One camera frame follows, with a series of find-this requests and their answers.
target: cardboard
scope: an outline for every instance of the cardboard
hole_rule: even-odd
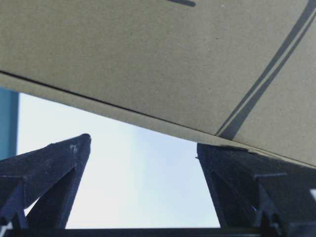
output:
[[[0,85],[316,164],[315,8],[314,0],[2,1]]]

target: black line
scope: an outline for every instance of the black line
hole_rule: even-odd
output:
[[[261,73],[261,75],[256,80],[256,82],[253,84],[253,86],[248,90],[248,92],[245,94],[245,96],[242,98],[242,100],[234,108],[234,110],[231,112],[231,114],[228,116],[228,118],[224,121],[224,123],[221,125],[221,127],[218,129],[218,131],[216,132],[215,135],[219,135],[220,131],[226,126],[226,124],[229,122],[229,120],[237,113],[237,111],[242,107],[242,105],[246,102],[246,100],[256,90],[256,88],[259,86],[261,81],[268,75],[268,73],[271,71],[271,69],[275,66],[275,64],[278,62],[278,60],[284,54],[284,52],[289,48],[291,43],[294,41],[295,37],[298,35],[300,30],[303,28],[304,24],[307,22],[308,18],[311,16],[311,14],[313,13],[315,8],[316,8],[316,1],[309,0],[309,2],[307,3],[306,7],[304,8],[302,14],[300,15],[299,19],[296,21],[292,30],[285,38],[284,42],[282,43],[281,47],[277,50],[277,52],[273,56],[272,60],[266,66],[266,68]]]
[[[194,1],[189,1],[189,0],[167,0],[167,1],[175,2],[175,3],[179,3],[182,5],[191,6],[191,7],[196,6],[196,3]]]
[[[27,77],[23,77],[23,76],[14,74],[14,73],[10,73],[10,72],[4,71],[4,70],[0,70],[0,74],[4,74],[4,75],[7,75],[7,76],[14,77],[14,78],[17,78],[17,79],[20,79],[20,80],[24,80],[24,81],[28,81],[28,82],[31,82],[31,83],[34,83],[34,84],[37,84],[37,85],[45,86],[45,87],[50,88],[50,89],[54,89],[54,90],[58,90],[58,91],[61,91],[61,92],[65,92],[67,94],[79,96],[79,97],[84,98],[84,99],[92,100],[92,101],[95,101],[95,102],[98,102],[98,103],[102,103],[102,104],[105,104],[105,105],[110,105],[110,106],[113,106],[113,107],[116,107],[116,108],[119,108],[119,109],[122,109],[122,110],[126,110],[126,111],[133,112],[133,113],[136,113],[136,114],[139,114],[139,115],[147,116],[147,117],[150,117],[150,118],[153,118],[153,119],[158,119],[160,121],[164,121],[164,122],[167,122],[167,123],[170,123],[170,124],[173,124],[173,125],[185,127],[185,128],[197,131],[197,132],[202,132],[204,134],[208,134],[208,135],[212,135],[213,136],[213,134],[209,134],[209,133],[207,133],[205,131],[202,131],[202,130],[191,128],[191,127],[185,126],[183,124],[175,123],[175,122],[172,122],[172,121],[168,121],[168,120],[163,119],[163,118],[159,118],[159,117],[155,117],[155,116],[152,116],[152,115],[148,115],[148,114],[145,114],[145,113],[142,113],[142,112],[139,112],[139,111],[135,111],[135,110],[123,107],[123,106],[111,104],[111,103],[108,103],[108,102],[105,102],[105,101],[102,101],[102,100],[98,100],[98,99],[95,99],[95,98],[92,98],[92,97],[89,97],[89,96],[86,96],[86,95],[82,95],[82,94],[79,94],[79,93],[76,93],[76,92],[72,92],[72,91],[69,91],[69,90],[58,88],[58,87],[53,86],[53,85],[48,85],[48,84],[45,84],[43,82],[39,82],[39,81],[30,79],[30,78],[27,78]]]
[[[312,16],[311,20],[309,21],[308,25],[305,27],[299,38],[295,41],[294,45],[287,53],[285,58],[280,62],[278,67],[272,72],[272,74],[268,77],[268,79],[261,85],[261,87],[256,91],[256,93],[251,97],[251,99],[245,104],[245,106],[240,110],[240,112],[236,115],[236,117],[230,122],[230,124],[225,128],[225,130],[221,133],[221,137],[232,140],[240,127],[242,126],[243,122],[246,120],[248,115],[250,114],[251,110],[257,104],[263,93],[267,90],[268,86],[271,82],[276,78],[280,70],[285,65],[286,61],[292,55],[298,44],[301,42],[302,38],[308,31],[309,27],[311,26],[312,22],[314,21],[316,13]]]

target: cardboard box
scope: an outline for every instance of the cardboard box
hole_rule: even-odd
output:
[[[314,0],[5,0],[0,86],[315,165],[315,8]]]

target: black plastic part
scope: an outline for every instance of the black plastic part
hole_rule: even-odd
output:
[[[316,236],[316,169],[234,148],[198,144],[197,153],[221,227]]]
[[[260,229],[12,230],[5,237],[261,237]]]
[[[90,154],[90,143],[90,136],[83,134],[0,161],[0,220],[8,222],[15,214],[25,217],[24,208],[40,198],[22,228],[64,228]]]

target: white speck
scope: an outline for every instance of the white speck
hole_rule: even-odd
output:
[[[77,153],[78,151],[77,145],[70,145],[70,150],[74,150],[74,153]]]

